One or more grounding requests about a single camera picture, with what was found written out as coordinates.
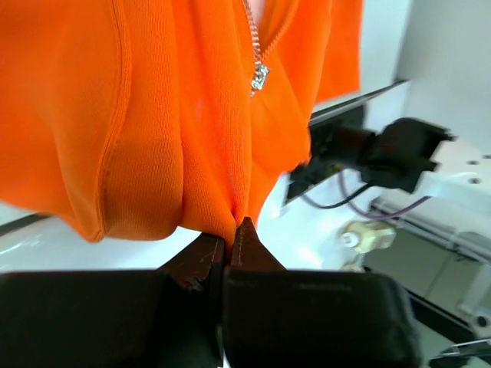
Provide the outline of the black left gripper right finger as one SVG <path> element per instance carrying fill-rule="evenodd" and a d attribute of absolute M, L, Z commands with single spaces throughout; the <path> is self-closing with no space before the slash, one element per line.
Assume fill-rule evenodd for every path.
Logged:
<path fill-rule="evenodd" d="M 373 272 L 289 271 L 245 218 L 222 279 L 232 367 L 418 367 L 407 292 Z"/>

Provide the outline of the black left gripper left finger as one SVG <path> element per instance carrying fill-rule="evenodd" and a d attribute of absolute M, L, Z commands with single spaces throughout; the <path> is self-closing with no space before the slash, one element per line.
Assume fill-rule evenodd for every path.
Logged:
<path fill-rule="evenodd" d="M 155 270 L 1 276 L 3 367 L 217 367 L 225 245 L 202 234 Z"/>

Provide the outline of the orange jacket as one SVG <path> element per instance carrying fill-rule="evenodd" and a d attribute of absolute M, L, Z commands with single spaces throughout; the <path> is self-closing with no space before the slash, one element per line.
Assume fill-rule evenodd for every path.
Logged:
<path fill-rule="evenodd" d="M 1 201 L 91 242 L 232 243 L 360 87 L 361 1 L 3 1 Z"/>

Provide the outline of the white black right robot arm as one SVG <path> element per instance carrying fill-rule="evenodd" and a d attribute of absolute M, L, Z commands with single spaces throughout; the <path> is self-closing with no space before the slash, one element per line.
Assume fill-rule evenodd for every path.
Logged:
<path fill-rule="evenodd" d="M 490 208 L 490 155 L 422 120 L 400 118 L 379 133 L 336 127 L 328 156 L 371 186 Z"/>

